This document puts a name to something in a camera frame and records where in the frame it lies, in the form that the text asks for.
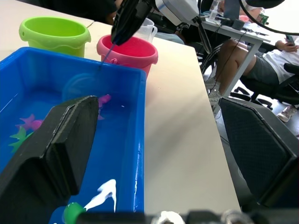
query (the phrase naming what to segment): gray shorts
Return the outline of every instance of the gray shorts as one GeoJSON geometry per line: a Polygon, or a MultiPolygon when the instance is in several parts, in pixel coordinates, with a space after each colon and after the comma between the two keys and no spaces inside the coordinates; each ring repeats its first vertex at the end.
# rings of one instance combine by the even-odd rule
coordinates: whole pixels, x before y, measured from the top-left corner
{"type": "Polygon", "coordinates": [[[256,63],[246,77],[268,85],[279,85],[275,70],[263,58],[263,53],[261,52],[256,53],[256,63]]]}

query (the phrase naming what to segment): green bucket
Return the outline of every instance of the green bucket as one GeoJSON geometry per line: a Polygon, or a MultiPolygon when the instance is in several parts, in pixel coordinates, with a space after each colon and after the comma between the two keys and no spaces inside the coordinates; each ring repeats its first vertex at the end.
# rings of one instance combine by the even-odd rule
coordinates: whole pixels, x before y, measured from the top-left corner
{"type": "Polygon", "coordinates": [[[30,47],[84,57],[85,43],[91,41],[88,29],[81,23],[59,17],[25,19],[20,38],[30,47]]]}

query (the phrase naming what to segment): pink bucket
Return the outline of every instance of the pink bucket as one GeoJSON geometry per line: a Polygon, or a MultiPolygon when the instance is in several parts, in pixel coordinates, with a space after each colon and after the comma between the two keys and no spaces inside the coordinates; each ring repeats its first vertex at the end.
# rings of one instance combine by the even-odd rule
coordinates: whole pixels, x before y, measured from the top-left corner
{"type": "MultiPolygon", "coordinates": [[[[111,47],[110,35],[103,36],[99,40],[97,52],[102,60],[111,47]]],[[[115,45],[105,62],[142,69],[146,72],[147,78],[151,65],[158,62],[158,51],[151,43],[133,36],[121,46],[115,45]]]]}

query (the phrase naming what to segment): mobile phone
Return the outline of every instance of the mobile phone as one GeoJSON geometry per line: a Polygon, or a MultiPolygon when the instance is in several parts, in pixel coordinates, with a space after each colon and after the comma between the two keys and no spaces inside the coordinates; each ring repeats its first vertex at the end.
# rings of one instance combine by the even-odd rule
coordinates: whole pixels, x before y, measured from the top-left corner
{"type": "Polygon", "coordinates": [[[290,35],[285,35],[285,36],[286,36],[286,40],[288,41],[288,43],[290,43],[291,46],[295,46],[293,37],[290,35]]]}

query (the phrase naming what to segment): sneaker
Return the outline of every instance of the sneaker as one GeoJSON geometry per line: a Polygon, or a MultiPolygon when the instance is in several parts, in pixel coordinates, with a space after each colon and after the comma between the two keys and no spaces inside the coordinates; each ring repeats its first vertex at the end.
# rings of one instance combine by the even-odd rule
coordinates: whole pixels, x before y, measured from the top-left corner
{"type": "Polygon", "coordinates": [[[211,93],[209,94],[209,101],[212,107],[218,104],[220,97],[221,94],[218,90],[211,91],[211,93]]]}
{"type": "Polygon", "coordinates": [[[214,89],[219,90],[220,83],[216,82],[216,77],[209,78],[205,81],[206,90],[214,89]]]}
{"type": "Polygon", "coordinates": [[[283,122],[288,122],[291,117],[297,112],[297,109],[294,106],[287,106],[282,112],[276,115],[283,122]]]}

